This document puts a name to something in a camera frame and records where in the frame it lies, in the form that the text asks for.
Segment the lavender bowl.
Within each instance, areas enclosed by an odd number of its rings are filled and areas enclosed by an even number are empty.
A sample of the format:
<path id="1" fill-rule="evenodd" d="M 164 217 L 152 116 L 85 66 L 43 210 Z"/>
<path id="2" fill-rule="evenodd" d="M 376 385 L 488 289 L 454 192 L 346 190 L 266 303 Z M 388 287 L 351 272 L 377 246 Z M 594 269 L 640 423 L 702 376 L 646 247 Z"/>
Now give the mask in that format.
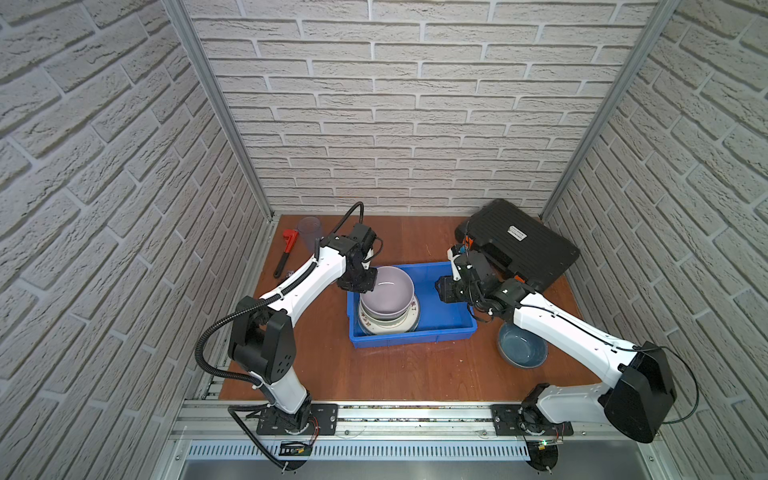
<path id="1" fill-rule="evenodd" d="M 364 310 L 379 320 L 394 320 L 412 306 L 415 285 L 402 269 L 382 266 L 377 269 L 373 290 L 360 295 Z"/>

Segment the orange sunburst white plate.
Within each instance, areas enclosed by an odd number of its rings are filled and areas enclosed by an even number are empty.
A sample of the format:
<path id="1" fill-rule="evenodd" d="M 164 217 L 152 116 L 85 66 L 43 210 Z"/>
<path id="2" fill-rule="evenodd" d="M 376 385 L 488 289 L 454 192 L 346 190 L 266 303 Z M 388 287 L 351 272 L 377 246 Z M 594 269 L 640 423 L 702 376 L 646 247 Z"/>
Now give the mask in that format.
<path id="1" fill-rule="evenodd" d="M 393 319 L 381 319 L 358 304 L 358 324 L 366 335 L 393 335 L 415 331 L 419 326 L 420 306 L 412 300 L 402 315 Z"/>

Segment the grey blue bowl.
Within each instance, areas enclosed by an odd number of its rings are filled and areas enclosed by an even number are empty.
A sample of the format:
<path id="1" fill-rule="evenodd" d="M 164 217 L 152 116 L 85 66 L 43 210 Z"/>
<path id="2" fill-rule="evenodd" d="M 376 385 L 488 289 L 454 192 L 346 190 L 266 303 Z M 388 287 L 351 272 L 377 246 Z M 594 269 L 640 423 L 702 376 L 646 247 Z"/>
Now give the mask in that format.
<path id="1" fill-rule="evenodd" d="M 545 340 L 511 323 L 501 326 L 497 349 L 507 363 L 523 369 L 538 368 L 548 357 L 548 344 Z"/>

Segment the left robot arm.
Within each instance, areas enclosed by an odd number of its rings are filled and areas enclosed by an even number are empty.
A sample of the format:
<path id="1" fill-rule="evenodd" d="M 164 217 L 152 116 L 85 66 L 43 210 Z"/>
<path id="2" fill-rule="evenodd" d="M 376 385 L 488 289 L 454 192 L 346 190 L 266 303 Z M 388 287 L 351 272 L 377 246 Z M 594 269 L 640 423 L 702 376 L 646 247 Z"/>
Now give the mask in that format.
<path id="1" fill-rule="evenodd" d="M 287 280 L 258 299 L 238 305 L 228 356 L 245 380 L 262 392 L 271 411 L 299 433 L 310 423 L 311 396 L 293 368 L 297 357 L 294 327 L 304 311 L 330 285 L 354 293 L 374 288 L 377 269 L 370 265 L 377 236 L 362 223 L 350 233 L 333 233 Z"/>

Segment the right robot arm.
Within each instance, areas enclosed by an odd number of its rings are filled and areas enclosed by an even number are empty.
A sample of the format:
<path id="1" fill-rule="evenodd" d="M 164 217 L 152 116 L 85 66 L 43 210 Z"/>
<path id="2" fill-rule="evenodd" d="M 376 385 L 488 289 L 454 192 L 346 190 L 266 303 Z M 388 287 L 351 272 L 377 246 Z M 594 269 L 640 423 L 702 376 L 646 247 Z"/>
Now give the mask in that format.
<path id="1" fill-rule="evenodd" d="M 615 337 L 560 309 L 519 280 L 500 280 L 477 251 L 455 245 L 447 257 L 452 272 L 435 283 L 441 301 L 464 303 L 530 332 L 599 379 L 572 387 L 537 385 L 518 408 L 520 429 L 542 434 L 567 422 L 608 423 L 636 442 L 654 440 L 677 398 L 662 347 Z"/>

